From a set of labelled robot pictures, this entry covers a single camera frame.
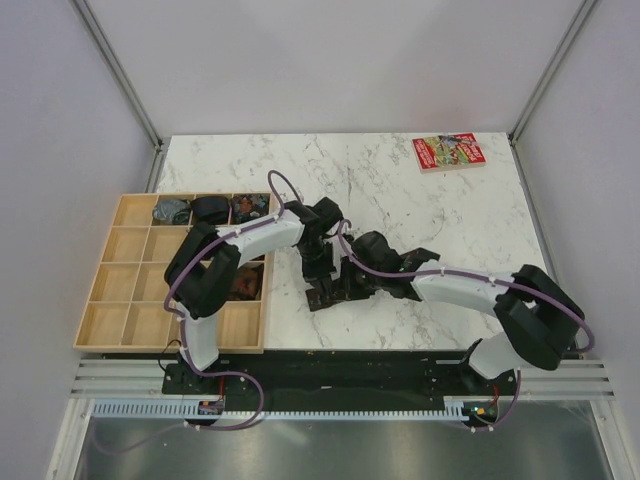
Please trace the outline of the brown floral necktie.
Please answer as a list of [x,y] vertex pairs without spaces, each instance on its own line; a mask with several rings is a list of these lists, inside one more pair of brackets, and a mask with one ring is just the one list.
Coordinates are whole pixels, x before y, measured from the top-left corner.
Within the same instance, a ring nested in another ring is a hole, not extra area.
[[[439,254],[421,247],[402,255],[390,247],[358,247],[354,248],[354,253],[367,267],[386,273],[415,272],[423,263],[440,259]],[[315,312],[343,302],[366,300],[379,290],[394,298],[419,301],[418,295],[410,287],[410,279],[371,275],[347,257],[341,259],[340,276],[332,281],[329,293],[312,288],[305,294],[310,311]]]

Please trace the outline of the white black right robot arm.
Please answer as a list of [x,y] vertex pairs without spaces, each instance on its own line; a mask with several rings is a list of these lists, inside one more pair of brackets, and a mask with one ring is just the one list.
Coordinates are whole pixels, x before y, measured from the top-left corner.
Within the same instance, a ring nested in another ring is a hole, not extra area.
[[475,341],[458,368],[458,381],[477,394],[505,372],[524,366],[554,371],[588,329],[582,310],[540,268],[490,276],[449,268],[437,254],[417,248],[404,254],[373,231],[358,238],[342,233],[347,298],[384,290],[398,299],[455,305],[494,317],[501,330]]

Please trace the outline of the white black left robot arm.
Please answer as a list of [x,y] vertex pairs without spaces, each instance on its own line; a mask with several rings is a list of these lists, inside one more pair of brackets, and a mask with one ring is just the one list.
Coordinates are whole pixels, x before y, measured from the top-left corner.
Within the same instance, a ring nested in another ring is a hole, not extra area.
[[189,364],[184,379],[190,387],[208,393],[218,385],[218,312],[247,262],[295,247],[304,281],[321,303],[333,303],[336,267],[328,232],[342,219],[339,206],[324,197],[313,206],[287,202],[241,225],[216,228],[200,222],[190,230],[164,273],[169,286],[165,309],[179,320],[181,355]]

